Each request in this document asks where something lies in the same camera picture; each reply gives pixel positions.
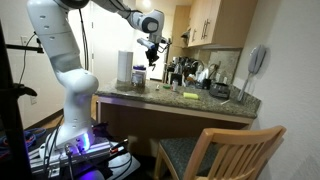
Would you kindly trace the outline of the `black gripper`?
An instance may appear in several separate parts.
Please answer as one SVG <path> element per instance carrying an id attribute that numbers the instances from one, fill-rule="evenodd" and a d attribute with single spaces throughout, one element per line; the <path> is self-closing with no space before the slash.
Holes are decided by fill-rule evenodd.
<path id="1" fill-rule="evenodd" d="M 158 53 L 158 47 L 159 45 L 158 44 L 155 44 L 153 48 L 151 49 L 148 49 L 145 54 L 146 54 L 146 57 L 149 61 L 149 65 L 150 66 L 153 66 L 154 63 L 159 59 L 159 56 L 157 55 Z"/>

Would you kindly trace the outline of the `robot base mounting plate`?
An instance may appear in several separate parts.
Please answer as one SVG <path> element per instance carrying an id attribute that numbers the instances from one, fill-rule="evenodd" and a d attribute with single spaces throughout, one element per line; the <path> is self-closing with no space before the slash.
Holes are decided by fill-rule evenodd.
<path id="1" fill-rule="evenodd" d="M 139 161 L 127 151 L 127 143 L 128 140 L 112 142 L 98 138 L 88 150 L 67 144 L 52 152 L 47 145 L 41 145 L 29 153 L 31 171 L 49 179 L 124 180 L 140 167 Z"/>

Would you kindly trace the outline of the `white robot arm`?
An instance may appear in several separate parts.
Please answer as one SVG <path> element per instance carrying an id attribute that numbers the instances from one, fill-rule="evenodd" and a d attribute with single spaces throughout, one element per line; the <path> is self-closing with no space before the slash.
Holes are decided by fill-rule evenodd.
<path id="1" fill-rule="evenodd" d="M 129 25 L 149 35 L 138 42 L 147 47 L 146 56 L 153 65 L 162 40 L 164 13 L 153 10 L 144 14 L 122 0 L 28 0 L 27 11 L 36 35 L 49 57 L 58 82 L 65 88 L 64 123 L 54 148 L 71 144 L 87 150 L 94 142 L 91 127 L 91 99 L 98 88 L 97 78 L 80 63 L 80 50 L 68 21 L 71 10 L 81 9 L 90 1 L 120 15 Z"/>

